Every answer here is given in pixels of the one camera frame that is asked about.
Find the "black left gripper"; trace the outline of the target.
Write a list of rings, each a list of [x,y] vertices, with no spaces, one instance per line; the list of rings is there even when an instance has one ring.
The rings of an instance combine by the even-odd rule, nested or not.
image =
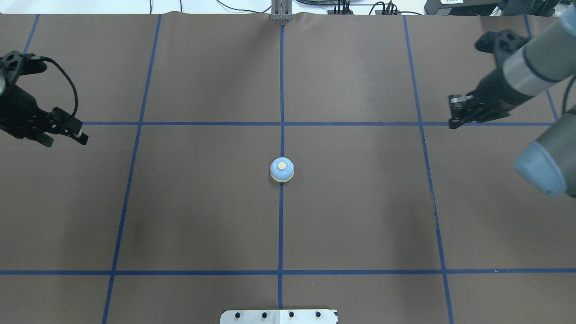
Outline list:
[[[54,143],[50,135],[68,137],[80,145],[88,143],[89,136],[81,131],[82,121],[58,107],[51,112],[40,109],[37,100],[19,86],[1,87],[0,108],[1,129],[14,138],[32,140],[47,148]]]

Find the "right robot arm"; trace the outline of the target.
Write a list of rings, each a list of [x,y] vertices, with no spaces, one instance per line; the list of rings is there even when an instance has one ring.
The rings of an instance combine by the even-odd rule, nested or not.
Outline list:
[[[496,67],[475,90],[448,96],[449,127],[457,129],[467,123],[508,117],[512,109],[570,80],[559,119],[513,162],[518,174],[550,197],[574,197],[576,190],[575,107],[567,108],[575,83],[575,23],[575,8],[571,7],[535,36],[522,37],[508,29],[484,33],[475,48],[492,54]]]

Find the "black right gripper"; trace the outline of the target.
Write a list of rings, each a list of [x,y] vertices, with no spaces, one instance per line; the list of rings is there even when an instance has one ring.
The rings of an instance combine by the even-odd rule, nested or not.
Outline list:
[[[525,95],[516,91],[496,68],[481,79],[475,90],[467,95],[450,94],[448,104],[451,118],[449,129],[455,130],[470,122],[487,122],[509,116],[509,111],[525,103]]]

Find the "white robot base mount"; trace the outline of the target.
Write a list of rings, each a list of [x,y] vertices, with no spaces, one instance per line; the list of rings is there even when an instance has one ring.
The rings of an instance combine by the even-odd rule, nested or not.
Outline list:
[[[338,324],[337,310],[276,309],[228,310],[220,317],[220,324]]]

